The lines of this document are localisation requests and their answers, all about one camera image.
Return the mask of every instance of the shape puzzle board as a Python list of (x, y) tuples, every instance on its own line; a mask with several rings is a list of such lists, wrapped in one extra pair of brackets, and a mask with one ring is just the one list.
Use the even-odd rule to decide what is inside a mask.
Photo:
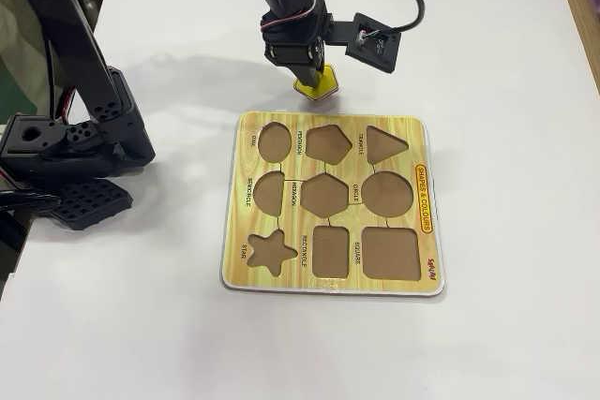
[(244, 114), (222, 277), (234, 289), (443, 288), (427, 134), (402, 116)]

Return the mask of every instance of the white surface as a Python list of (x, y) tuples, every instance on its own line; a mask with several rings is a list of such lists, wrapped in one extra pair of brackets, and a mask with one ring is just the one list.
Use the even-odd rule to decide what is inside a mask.
[(117, 218), (36, 222), (2, 301), (3, 398), (597, 398), (600, 99), (567, 2), (426, 1), (394, 75), (328, 50), (341, 90), (318, 110), (427, 124), (442, 296), (223, 288), (235, 122), (311, 106), (262, 57), (262, 0), (106, 0), (98, 41), (157, 159), (118, 180), (135, 206)]

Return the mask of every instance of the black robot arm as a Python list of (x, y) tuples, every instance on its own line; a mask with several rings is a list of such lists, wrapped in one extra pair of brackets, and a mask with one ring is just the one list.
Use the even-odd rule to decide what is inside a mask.
[[(155, 156), (123, 74), (107, 67), (76, 0), (28, 0), (61, 65), (80, 93), (90, 120), (66, 126), (45, 117), (14, 116), (0, 142), (0, 166), (15, 181), (60, 185), (142, 167)], [(334, 22), (324, 0), (266, 0), (265, 56), (288, 67), (305, 86), (319, 83), (324, 44), (392, 72), (399, 34), (357, 14)]]

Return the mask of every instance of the black mounting bracket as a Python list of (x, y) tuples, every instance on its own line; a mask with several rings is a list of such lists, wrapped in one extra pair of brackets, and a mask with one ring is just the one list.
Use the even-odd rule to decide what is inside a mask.
[(400, 33), (394, 35), (378, 33), (367, 37), (364, 42), (360, 38), (376, 30), (388, 28), (387, 25), (369, 16), (356, 13), (352, 22), (332, 22), (329, 34), (325, 36), (325, 43), (330, 46), (346, 46), (348, 56), (391, 74), (396, 69)]

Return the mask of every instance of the hexagon cutout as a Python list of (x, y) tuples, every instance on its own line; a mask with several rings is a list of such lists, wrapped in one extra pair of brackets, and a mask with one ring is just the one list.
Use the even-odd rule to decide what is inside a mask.
[(300, 188), (300, 206), (321, 219), (348, 208), (348, 185), (333, 175), (321, 173)]
[(336, 166), (353, 144), (336, 125), (320, 126), (307, 132), (307, 156)]

